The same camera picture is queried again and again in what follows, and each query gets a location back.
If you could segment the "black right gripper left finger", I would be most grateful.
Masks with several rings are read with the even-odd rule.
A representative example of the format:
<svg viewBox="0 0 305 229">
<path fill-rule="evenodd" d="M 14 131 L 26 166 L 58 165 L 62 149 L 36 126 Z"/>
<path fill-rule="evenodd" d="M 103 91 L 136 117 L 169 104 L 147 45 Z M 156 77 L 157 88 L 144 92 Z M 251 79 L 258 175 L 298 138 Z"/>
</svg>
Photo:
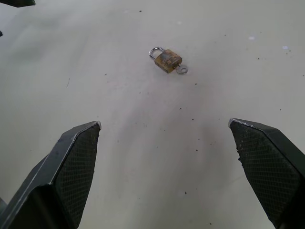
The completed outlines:
<svg viewBox="0 0 305 229">
<path fill-rule="evenodd" d="M 100 121 L 64 132 L 0 213 L 2 229 L 76 229 L 91 189 Z"/>
</svg>

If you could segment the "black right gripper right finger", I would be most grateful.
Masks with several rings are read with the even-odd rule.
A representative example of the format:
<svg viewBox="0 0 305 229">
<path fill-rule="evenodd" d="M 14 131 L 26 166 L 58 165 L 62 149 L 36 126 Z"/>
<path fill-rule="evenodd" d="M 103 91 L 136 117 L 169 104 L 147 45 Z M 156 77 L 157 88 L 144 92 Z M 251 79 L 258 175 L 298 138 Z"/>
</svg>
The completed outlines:
<svg viewBox="0 0 305 229">
<path fill-rule="evenodd" d="M 305 227 L 305 155 L 278 129 L 232 118 L 239 161 L 276 229 Z"/>
</svg>

